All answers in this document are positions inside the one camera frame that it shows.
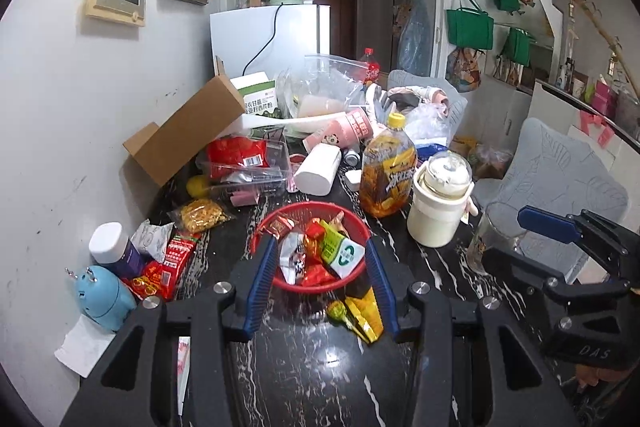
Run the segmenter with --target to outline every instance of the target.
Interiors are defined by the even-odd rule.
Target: bamboo branch
[[[627,66],[625,59],[622,57],[622,47],[620,47],[620,44],[617,42],[617,40],[614,40],[611,35],[609,35],[609,33],[607,33],[607,31],[602,27],[602,24],[600,24],[600,21],[596,18],[595,13],[589,8],[585,0],[572,1],[576,6],[579,6],[582,9],[587,18],[591,21],[591,23],[593,23],[593,26],[596,28],[598,33],[607,41],[609,49],[616,54],[620,66],[622,66],[622,69],[625,71],[626,79],[629,81],[629,84],[631,84],[631,87],[636,93],[636,96],[638,96],[638,88],[636,87],[636,83],[634,81],[633,75],[631,74],[631,70]]]

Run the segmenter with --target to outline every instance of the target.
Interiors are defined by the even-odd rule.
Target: white refrigerator
[[[274,35],[278,6],[243,8],[210,15],[211,49],[220,57],[229,78],[242,70]],[[329,6],[283,5],[275,20],[275,36],[246,68],[264,71],[271,79],[280,71],[297,70],[305,55],[329,54]]]

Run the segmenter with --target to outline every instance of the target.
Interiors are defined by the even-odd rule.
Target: power cord
[[[251,63],[260,56],[260,54],[264,51],[264,49],[269,44],[271,44],[271,41],[273,41],[273,39],[276,38],[276,21],[278,20],[278,12],[280,11],[280,8],[282,8],[283,6],[284,6],[284,3],[280,3],[280,6],[278,6],[278,9],[276,10],[276,14],[273,16],[273,35],[271,36],[271,39],[269,39],[269,41],[262,47],[262,49],[259,52],[257,52],[257,54],[255,54],[254,58],[249,60],[247,65],[244,67],[244,70],[242,70],[242,76],[244,76],[244,74],[246,73],[246,68],[248,68],[251,65]]]

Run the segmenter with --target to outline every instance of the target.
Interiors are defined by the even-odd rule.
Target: red basket
[[[349,232],[349,236],[352,241],[363,245],[367,242],[367,239],[371,237],[371,232],[369,231],[369,227],[364,224],[363,220],[361,220],[358,216],[338,206],[333,203],[324,203],[323,201],[301,201],[300,203],[292,203],[287,206],[283,206],[278,210],[274,210],[271,214],[265,217],[258,225],[251,241],[249,242],[249,250],[253,255],[255,252],[255,248],[258,245],[258,239],[260,232],[266,227],[276,216],[284,216],[293,219],[296,223],[308,223],[312,217],[319,217],[320,219],[324,219],[325,221],[330,221],[334,219],[338,213],[342,211],[344,212],[344,219],[342,220],[342,224],[344,225],[347,232]],[[278,286],[279,288],[283,288],[284,290],[295,292],[295,293],[325,293],[331,290],[336,290],[338,288],[342,288],[347,283],[353,281],[358,277],[365,269],[364,259],[358,263],[355,269],[344,279],[338,279],[337,281],[333,281],[327,284],[322,284],[319,286],[299,286],[293,284],[287,284],[282,277],[282,272],[278,267],[276,269],[276,275],[273,277],[273,284]]]

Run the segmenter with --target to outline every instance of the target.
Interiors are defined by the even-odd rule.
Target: gray chair
[[[414,74],[407,73],[406,71],[394,70],[389,73],[389,78],[386,84],[387,89],[393,87],[404,86],[420,86],[420,87],[439,87],[447,94],[449,99],[449,122],[451,124],[451,136],[453,136],[462,117],[465,114],[466,98],[464,98],[456,88],[449,84],[444,78],[435,78],[433,76],[415,76]]]
[[[619,222],[628,196],[591,147],[554,131],[536,118],[527,118],[518,148],[503,180],[478,180],[473,192],[481,208],[492,201],[514,208],[530,204],[565,216],[585,208]],[[524,254],[564,273],[573,282],[587,261],[575,245],[563,245],[528,232],[521,242]]]

